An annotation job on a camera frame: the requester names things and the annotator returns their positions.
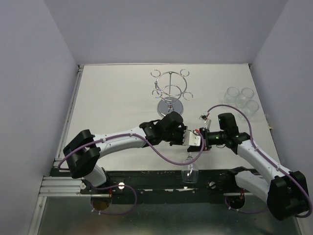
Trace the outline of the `clear wine glass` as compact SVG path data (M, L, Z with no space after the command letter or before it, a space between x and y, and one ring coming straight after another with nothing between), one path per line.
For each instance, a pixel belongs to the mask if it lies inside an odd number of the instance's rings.
M239 94L240 94L240 92L237 88L229 87L224 94L222 104L235 106L236 99L239 96Z

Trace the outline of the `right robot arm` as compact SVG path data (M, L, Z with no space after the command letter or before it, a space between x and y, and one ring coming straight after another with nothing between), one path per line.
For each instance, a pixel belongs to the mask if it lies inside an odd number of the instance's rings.
M205 146L225 145L260 174L258 177L249 170L233 171L233 175L225 179L225 187L231 192L243 188L253 193L267 204L277 220L292 216L309 217L313 212L313 204L305 175L300 171L291 171L275 161L256 144L251 132L239 132L232 113L220 114L218 118L219 132L200 128Z

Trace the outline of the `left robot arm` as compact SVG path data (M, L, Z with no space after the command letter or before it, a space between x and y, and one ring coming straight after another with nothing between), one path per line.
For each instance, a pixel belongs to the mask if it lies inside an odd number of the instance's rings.
M143 122L128 131L115 134L94 135L89 129L79 132L63 149L64 162L73 179L83 178L97 193L109 186L107 175L97 161L108 155L132 148L150 147L153 151L161 142L170 145L199 147L204 150L204 138L199 131L190 131L182 116L173 111L162 119Z

